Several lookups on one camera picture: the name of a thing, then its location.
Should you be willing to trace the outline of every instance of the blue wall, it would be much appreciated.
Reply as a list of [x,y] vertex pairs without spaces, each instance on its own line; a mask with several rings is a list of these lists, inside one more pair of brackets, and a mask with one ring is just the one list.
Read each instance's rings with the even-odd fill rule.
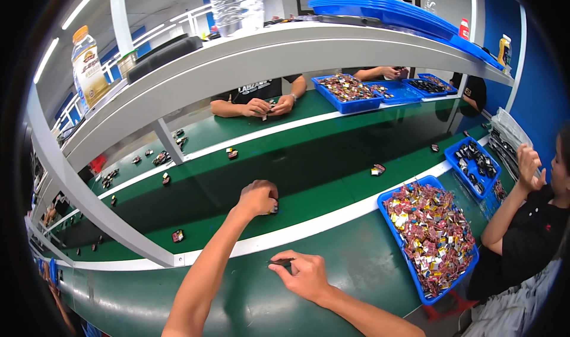
[[562,84],[563,79],[538,30],[527,20],[523,74],[510,113],[538,151],[548,181],[550,161],[556,152],[556,135],[570,119],[570,103]]
[[[491,54],[499,54],[499,40],[507,35],[511,39],[511,75],[517,72],[520,53],[520,6],[515,0],[485,0],[485,39],[483,46]],[[485,109],[494,115],[499,107],[505,108],[511,86],[485,80],[487,105]]]

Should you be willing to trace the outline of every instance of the juice bottle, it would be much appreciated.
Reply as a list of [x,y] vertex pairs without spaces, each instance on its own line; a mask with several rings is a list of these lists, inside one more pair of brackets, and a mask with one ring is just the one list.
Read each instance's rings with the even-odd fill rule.
[[101,62],[97,56],[97,43],[88,32],[89,29],[82,26],[73,35],[74,47],[71,53],[71,63],[83,91],[85,102],[89,108],[93,108],[107,94],[110,86],[103,75]]
[[507,66],[511,63],[511,39],[504,34],[499,41],[499,56],[497,56],[497,61],[505,67],[503,72],[506,72]]

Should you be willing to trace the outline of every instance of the bottle label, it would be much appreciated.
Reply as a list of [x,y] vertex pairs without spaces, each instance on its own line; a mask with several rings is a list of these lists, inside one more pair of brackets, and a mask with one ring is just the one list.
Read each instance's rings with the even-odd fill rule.
[[85,101],[92,108],[109,91],[109,83],[103,75],[97,56],[97,46],[92,45],[83,50],[73,65]]

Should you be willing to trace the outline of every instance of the white ceiling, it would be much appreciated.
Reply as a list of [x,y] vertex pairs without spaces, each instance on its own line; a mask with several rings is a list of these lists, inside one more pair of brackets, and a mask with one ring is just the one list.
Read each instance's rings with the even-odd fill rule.
[[[68,11],[71,13],[81,0],[76,0]],[[174,15],[181,14],[190,0],[125,0],[126,12],[131,33],[141,26],[147,30],[165,22]],[[59,37],[59,43],[46,64],[37,84],[39,99],[48,123],[53,123],[53,116],[61,106],[65,96],[73,89],[71,67],[71,38],[75,31],[83,26],[89,27],[97,41],[100,56],[116,46],[113,24],[110,16],[110,0],[91,0],[79,13],[67,30],[58,28],[53,38]]]

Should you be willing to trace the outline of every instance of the woman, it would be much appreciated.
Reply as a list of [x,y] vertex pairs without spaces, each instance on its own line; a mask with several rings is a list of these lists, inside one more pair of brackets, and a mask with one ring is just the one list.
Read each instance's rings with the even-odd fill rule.
[[570,123],[556,139],[552,180],[538,153],[522,144],[517,150],[520,177],[481,235],[483,248],[467,288],[470,300],[486,300],[538,274],[552,260],[566,232],[570,214]]

